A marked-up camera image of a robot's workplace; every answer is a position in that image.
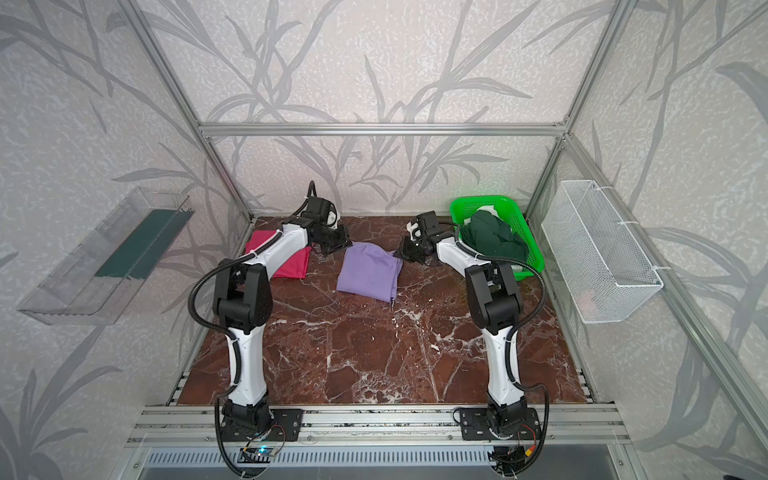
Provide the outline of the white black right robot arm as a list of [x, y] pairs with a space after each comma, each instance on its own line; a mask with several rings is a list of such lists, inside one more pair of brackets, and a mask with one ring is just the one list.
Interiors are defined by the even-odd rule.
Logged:
[[542, 310], [544, 300], [525, 315], [514, 270], [526, 270], [542, 282], [540, 273], [520, 260], [480, 253], [445, 233], [419, 238], [407, 234], [395, 256], [422, 264], [434, 257], [465, 278], [469, 313], [482, 333], [489, 371], [485, 418], [465, 437], [508, 440], [527, 432], [534, 445], [541, 447], [546, 439], [550, 397], [544, 384], [522, 383], [517, 334]]

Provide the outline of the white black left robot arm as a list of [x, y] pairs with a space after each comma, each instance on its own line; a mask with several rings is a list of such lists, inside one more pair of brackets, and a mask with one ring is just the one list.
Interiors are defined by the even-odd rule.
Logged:
[[346, 227], [291, 217], [257, 248], [220, 264], [213, 311], [226, 331], [230, 385], [220, 404], [225, 441], [264, 436], [278, 424], [264, 376], [263, 337], [274, 309], [270, 280], [295, 254], [318, 246], [329, 255], [351, 245]]

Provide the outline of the purple printed t-shirt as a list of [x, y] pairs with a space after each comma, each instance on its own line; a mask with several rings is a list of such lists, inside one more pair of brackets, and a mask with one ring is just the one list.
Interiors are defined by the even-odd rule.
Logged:
[[402, 267], [401, 259], [380, 246], [354, 242], [345, 250], [337, 290], [392, 303]]

